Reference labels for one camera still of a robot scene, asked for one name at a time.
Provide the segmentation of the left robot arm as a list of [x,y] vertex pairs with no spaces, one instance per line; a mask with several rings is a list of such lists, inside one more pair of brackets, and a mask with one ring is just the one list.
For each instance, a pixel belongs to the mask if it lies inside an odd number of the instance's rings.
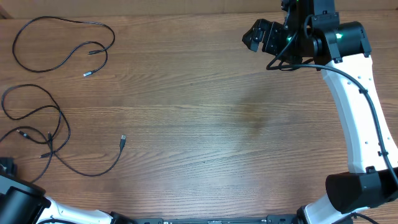
[[16,177],[10,157],[1,158],[1,224],[30,223],[134,223],[118,213],[80,210],[57,203],[45,190]]

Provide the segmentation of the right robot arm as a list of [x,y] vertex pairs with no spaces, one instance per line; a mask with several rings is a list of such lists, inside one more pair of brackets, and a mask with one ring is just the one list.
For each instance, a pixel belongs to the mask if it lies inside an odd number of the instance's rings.
[[363,211],[397,199],[397,146],[373,77],[371,45],[360,22],[342,23],[333,1],[285,0],[283,23],[257,20],[243,35],[246,47],[273,56],[268,70],[320,71],[343,128],[348,171],[326,178],[326,194],[294,215],[267,223],[353,223]]

